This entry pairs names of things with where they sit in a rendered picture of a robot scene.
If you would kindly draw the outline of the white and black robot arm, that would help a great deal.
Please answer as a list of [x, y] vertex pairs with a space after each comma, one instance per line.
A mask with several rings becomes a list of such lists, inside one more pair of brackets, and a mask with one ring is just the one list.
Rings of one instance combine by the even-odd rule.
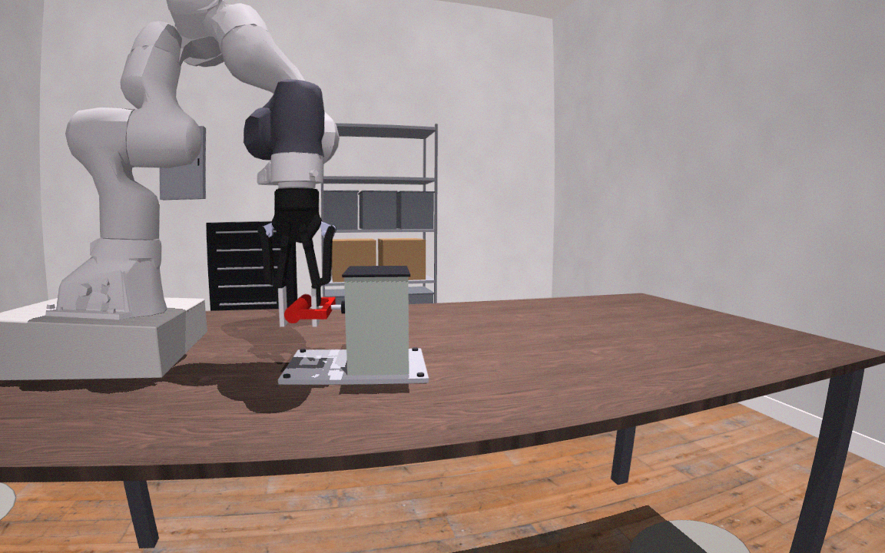
[[94, 178], [103, 239], [89, 243], [91, 258], [61, 281], [46, 316], [122, 320], [167, 310], [161, 241], [154, 240], [161, 205], [134, 181], [132, 168], [183, 167], [200, 153], [199, 124], [176, 98], [183, 61], [224, 63], [241, 83], [273, 92], [244, 124], [248, 153], [269, 160], [257, 184], [315, 189], [340, 146], [322, 88], [304, 80], [255, 9], [224, 0], [167, 0], [167, 6], [176, 27], [145, 25], [121, 76], [121, 91], [137, 110], [78, 110], [67, 123], [71, 155]]

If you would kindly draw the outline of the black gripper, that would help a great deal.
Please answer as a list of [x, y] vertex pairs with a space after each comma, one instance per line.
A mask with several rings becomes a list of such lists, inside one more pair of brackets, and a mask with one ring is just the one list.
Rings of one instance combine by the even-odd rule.
[[[308, 211], [306, 211], [308, 210]], [[313, 236], [322, 228], [323, 239], [323, 279], [317, 270]], [[273, 230], [281, 239], [280, 262], [277, 276], [273, 265]], [[277, 305], [280, 306], [280, 326], [288, 323], [284, 317], [286, 305], [286, 272], [292, 243], [303, 243], [308, 270], [310, 274], [310, 304], [312, 309], [319, 309], [322, 303], [322, 286], [331, 281], [333, 267], [333, 236], [335, 225], [322, 223], [319, 214], [319, 191], [313, 188], [278, 188], [274, 191], [273, 223], [257, 228], [261, 238], [263, 253], [264, 281], [275, 287]]]

